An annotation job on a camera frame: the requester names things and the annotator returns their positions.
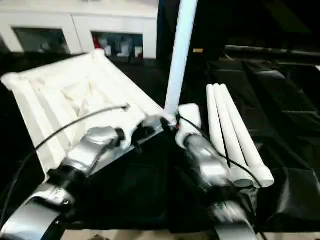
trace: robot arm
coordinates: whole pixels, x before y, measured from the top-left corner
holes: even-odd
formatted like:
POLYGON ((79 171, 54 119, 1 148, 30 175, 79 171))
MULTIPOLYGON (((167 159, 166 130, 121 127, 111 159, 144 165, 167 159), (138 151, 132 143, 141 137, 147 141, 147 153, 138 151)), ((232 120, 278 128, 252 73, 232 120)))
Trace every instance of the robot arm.
MULTIPOLYGON (((199 107, 186 104, 179 107, 179 114, 201 127, 199 107)), ((201 133, 182 118, 175 138, 185 149, 195 167, 199 189, 203 191, 203 205, 207 207, 214 229, 220 240, 256 240, 257 236, 249 223, 246 212, 233 194, 233 183, 226 165, 217 151, 201 133)))
POLYGON ((41 184, 2 228, 1 239, 61 239, 66 215, 77 201, 84 181, 102 155, 112 154, 124 133, 112 127, 91 128, 68 152, 59 168, 41 184))

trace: white pole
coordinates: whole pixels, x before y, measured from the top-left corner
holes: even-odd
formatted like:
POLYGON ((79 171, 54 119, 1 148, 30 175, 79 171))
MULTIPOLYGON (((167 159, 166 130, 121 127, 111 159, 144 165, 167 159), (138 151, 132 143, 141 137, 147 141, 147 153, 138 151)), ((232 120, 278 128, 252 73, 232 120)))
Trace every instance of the white pole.
MULTIPOLYGON (((218 84, 213 85, 213 91, 228 156, 231 160, 249 169, 241 151, 220 86, 218 84)), ((253 179, 249 173, 232 163, 230 166, 231 178, 236 187, 249 187, 253 184, 253 179)))
POLYGON ((221 131, 214 86, 212 84, 208 84, 206 86, 206 101, 208 106, 210 140, 212 144, 215 146, 215 148, 217 149, 217 151, 225 156, 226 150, 225 150, 224 138, 221 131))
POLYGON ((194 27, 198 0, 181 0, 164 110, 175 121, 194 27))
MULTIPOLYGON (((255 175, 264 188, 271 186, 275 183, 274 177, 272 176, 269 168, 267 168, 262 161, 255 143, 252 140, 226 85, 222 84, 220 86, 220 90, 224 97, 224 101, 226 102, 233 128, 240 143, 243 155, 248 163, 248 166, 250 167, 251 172, 255 175)), ((259 188, 259 185, 256 181, 254 181, 253 185, 256 188, 259 188)))

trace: black cloth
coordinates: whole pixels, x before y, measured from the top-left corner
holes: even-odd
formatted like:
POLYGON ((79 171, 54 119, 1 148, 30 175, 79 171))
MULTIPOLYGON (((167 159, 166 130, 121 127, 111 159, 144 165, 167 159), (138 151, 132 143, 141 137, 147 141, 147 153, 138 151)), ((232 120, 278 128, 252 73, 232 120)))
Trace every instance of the black cloth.
MULTIPOLYGON (((19 72, 61 58, 1 57, 0 71, 19 72)), ((168 64, 115 63, 162 107, 168 85, 168 64)), ((255 141, 275 184, 264 189, 239 189, 265 232, 318 232, 320 223, 320 118, 314 67, 280 67, 243 62, 189 65, 180 103, 200 107, 208 132, 206 84, 225 83, 255 141)), ((12 93, 1 88, 1 195, 19 160, 32 148, 12 93)), ((90 177, 83 187, 79 211, 70 229, 169 229, 198 232, 212 228, 206 209, 188 183, 186 156, 165 133, 90 177)), ((43 180, 37 158, 24 170, 8 213, 43 180)))

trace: black cable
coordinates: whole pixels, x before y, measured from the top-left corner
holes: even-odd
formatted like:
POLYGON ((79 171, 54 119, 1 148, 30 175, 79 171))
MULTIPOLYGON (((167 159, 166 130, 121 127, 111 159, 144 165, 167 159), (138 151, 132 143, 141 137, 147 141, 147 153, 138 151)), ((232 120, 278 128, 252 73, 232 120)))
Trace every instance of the black cable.
MULTIPOLYGON (((230 163, 236 165, 238 168, 241 168, 243 170, 245 170, 248 174, 250 174, 250 176, 257 182, 257 184, 259 185, 260 188, 263 188, 262 184, 259 182, 259 180, 256 178, 256 176, 251 172, 249 171, 248 169, 246 169, 244 166, 242 166, 241 164, 233 161, 232 159, 228 158, 227 156, 224 156, 222 153, 220 153, 217 148, 213 145, 213 143, 210 141, 208 135, 200 128, 198 127, 197 125, 195 125, 192 121, 184 118, 183 116, 181 115, 178 115, 178 118, 180 119, 183 119, 185 120, 187 123, 189 123, 191 126, 193 126, 195 129, 197 129, 201 134, 202 136, 204 137, 205 140, 207 140, 210 145, 214 148, 214 150, 218 153, 218 155, 224 159, 226 159, 227 161, 230 161, 230 163)), ((266 235, 263 233, 263 232, 259 232, 260 235, 262 236, 263 240, 268 240, 266 235)))
POLYGON ((50 136, 48 136, 45 140, 43 140, 35 149, 33 149, 27 156, 25 159, 23 159, 22 163, 21 163, 21 166, 20 168, 16 171, 14 177, 13 177, 13 180, 12 180, 12 184, 9 188, 9 192, 6 196, 6 199, 5 199, 5 202, 4 202, 4 206, 3 206, 3 209, 2 209, 2 213, 1 213, 1 219, 0 219, 0 232, 3 228, 3 223, 4 223, 4 220, 5 220, 5 215, 6 215, 6 211, 7 211, 7 208, 8 208, 8 205, 9 205, 9 202, 10 202, 10 199, 11 199, 11 196, 12 196, 12 193, 14 191, 14 188, 15 188, 15 185, 19 179, 19 176, 22 172, 22 170, 25 168, 26 166, 26 163, 28 162, 28 160, 35 154, 37 153, 37 151, 43 146, 45 145, 49 140, 51 140, 54 136, 56 136, 57 134, 61 133, 62 131, 64 131, 65 129, 69 128, 70 126, 72 125, 75 125, 79 122, 82 122, 83 120, 86 120, 88 118, 91 118, 95 115, 99 115, 101 113, 104 113, 104 112, 108 112, 108 111, 112 111, 112 110, 116 110, 116 109, 123 109, 125 110, 126 108, 129 108, 130 106, 129 105, 126 105, 126 106, 114 106, 114 107, 107 107, 107 108, 104 108, 104 109, 101 109, 99 111, 95 111, 93 113, 90 113, 84 117, 81 117, 75 121, 72 121, 70 122, 69 124, 61 127, 60 129, 58 129, 57 131, 55 131, 54 133, 52 133, 50 136))

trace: cabinet door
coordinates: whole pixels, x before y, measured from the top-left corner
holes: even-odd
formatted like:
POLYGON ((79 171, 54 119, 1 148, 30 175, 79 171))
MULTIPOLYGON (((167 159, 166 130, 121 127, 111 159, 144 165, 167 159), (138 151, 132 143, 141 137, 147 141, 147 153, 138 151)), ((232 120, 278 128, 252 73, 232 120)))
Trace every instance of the cabinet door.
POLYGON ((131 16, 78 16, 73 21, 84 52, 102 48, 107 55, 155 59, 157 19, 131 16))
POLYGON ((82 52, 68 14, 0 12, 0 34, 11 52, 82 52))

